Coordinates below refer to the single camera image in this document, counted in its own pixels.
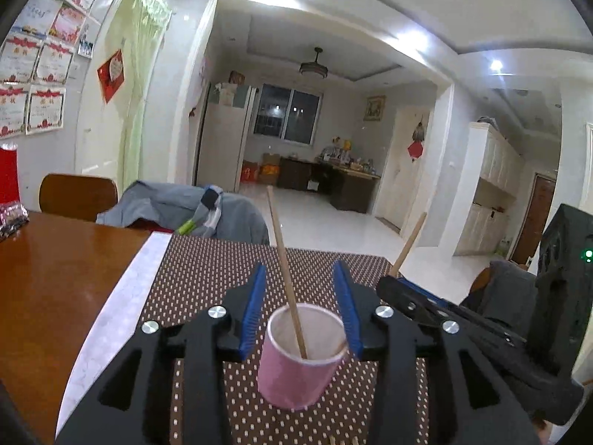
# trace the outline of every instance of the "green curtain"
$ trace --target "green curtain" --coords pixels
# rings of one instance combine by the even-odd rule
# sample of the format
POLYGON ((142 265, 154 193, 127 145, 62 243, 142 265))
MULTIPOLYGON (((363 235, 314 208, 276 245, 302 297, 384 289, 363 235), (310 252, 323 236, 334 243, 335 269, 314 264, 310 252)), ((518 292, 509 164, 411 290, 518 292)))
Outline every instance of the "green curtain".
POLYGON ((116 14, 118 24, 109 28, 107 40, 119 39, 121 46, 125 45, 124 74, 126 79, 130 76, 133 80, 120 144, 118 175, 123 190, 138 179, 145 90, 152 75, 151 64, 158 52, 160 37, 171 18, 171 10, 162 0, 122 0, 116 14))

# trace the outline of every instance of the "brown patterned placemat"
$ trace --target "brown patterned placemat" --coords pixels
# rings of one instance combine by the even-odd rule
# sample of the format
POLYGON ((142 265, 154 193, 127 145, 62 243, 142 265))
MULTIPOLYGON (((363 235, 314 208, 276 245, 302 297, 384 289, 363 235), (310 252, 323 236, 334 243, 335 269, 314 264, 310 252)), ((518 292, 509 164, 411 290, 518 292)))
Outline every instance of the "brown patterned placemat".
MULTIPOLYGON (((390 268, 382 257, 288 249, 296 300, 339 314, 333 292, 332 265, 348 263, 354 281, 374 287, 390 268)), ((257 366, 268 318, 286 304, 275 247, 174 235, 140 316, 173 326, 196 312, 220 304, 228 288, 245 284, 256 262, 266 265, 267 291, 263 320, 253 355, 244 363, 225 363, 226 402, 233 442, 239 445, 327 445, 330 435, 348 445, 366 443, 377 366, 351 355, 334 374, 324 395, 302 411, 286 411, 267 403, 257 391, 257 366)), ((428 443, 428 394, 424 361, 417 360, 419 435, 428 443)), ((183 360, 177 361, 171 413, 171 444, 182 444, 183 360)))

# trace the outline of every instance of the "chandelier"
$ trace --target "chandelier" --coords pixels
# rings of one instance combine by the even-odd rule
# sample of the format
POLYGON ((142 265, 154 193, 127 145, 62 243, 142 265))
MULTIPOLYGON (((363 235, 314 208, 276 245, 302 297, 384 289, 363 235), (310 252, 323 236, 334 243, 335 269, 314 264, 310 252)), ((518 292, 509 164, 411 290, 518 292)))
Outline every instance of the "chandelier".
POLYGON ((319 58, 319 53, 323 52, 323 49, 321 49, 320 47, 315 47, 314 50, 315 50, 315 53, 317 53, 317 56, 315 56, 315 62, 302 63, 299 72, 301 74, 303 74, 305 72, 312 72, 324 79, 327 77, 327 67, 324 67, 320 63, 317 63, 317 59, 319 58))

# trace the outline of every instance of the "pink cup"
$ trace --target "pink cup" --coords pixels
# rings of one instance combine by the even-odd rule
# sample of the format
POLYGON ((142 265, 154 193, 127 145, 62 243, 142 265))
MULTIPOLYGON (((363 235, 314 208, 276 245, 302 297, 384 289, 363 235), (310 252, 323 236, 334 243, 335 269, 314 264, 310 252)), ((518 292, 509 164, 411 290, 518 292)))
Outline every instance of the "pink cup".
POLYGON ((278 408, 294 410, 319 400, 348 350, 344 325, 335 314, 306 303, 298 303, 297 309, 309 359, 301 358, 286 305, 268 321, 257 373, 263 398, 278 408))

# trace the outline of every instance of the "window frame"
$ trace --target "window frame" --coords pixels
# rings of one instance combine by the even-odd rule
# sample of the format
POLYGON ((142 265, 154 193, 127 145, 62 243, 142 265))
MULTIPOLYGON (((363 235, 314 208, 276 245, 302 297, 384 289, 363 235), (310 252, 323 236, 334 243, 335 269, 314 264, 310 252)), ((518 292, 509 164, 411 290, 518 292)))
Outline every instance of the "window frame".
POLYGON ((323 100, 323 93, 318 92, 316 90, 312 90, 312 89, 307 89, 307 88, 295 88, 292 86, 286 86, 285 84, 282 83, 271 83, 271 82, 266 82, 266 83, 262 83, 262 87, 260 88, 260 91, 258 92, 259 96, 257 98, 257 106, 254 107, 255 108, 255 113, 254 113, 254 117, 253 117, 253 130, 251 131, 251 133, 254 136, 258 136, 258 137, 263 137, 263 138, 269 138, 269 139, 279 139, 280 141, 283 142, 288 142, 289 144, 292 145, 303 145, 303 146, 308 146, 311 147, 313 145, 313 141, 315 139, 315 132, 317 130, 317 121, 319 120, 319 114, 321 112, 321 102, 323 100), (274 136, 274 135, 265 135, 265 134, 260 134, 260 133, 256 133, 256 123, 257 123, 257 111, 259 109, 259 105, 260 105, 260 101, 262 99, 262 94, 263 94, 263 86, 264 85, 269 85, 272 87, 280 87, 280 88, 284 88, 286 90, 291 91, 291 95, 288 98, 288 105, 286 107, 286 114, 284 115, 284 119, 282 120, 282 128, 280 130, 280 135, 274 136), (291 113, 291 108, 292 108, 292 99, 294 97, 295 92, 300 92, 300 93, 306 93, 308 95, 313 95, 319 98, 319 102, 317 103, 317 110, 315 112, 315 120, 313 121, 313 128, 311 129, 311 138, 309 139, 308 143, 305 142, 299 142, 299 141, 291 141, 290 139, 286 139, 285 135, 286 135, 286 127, 288 125, 288 118, 290 116, 291 113))

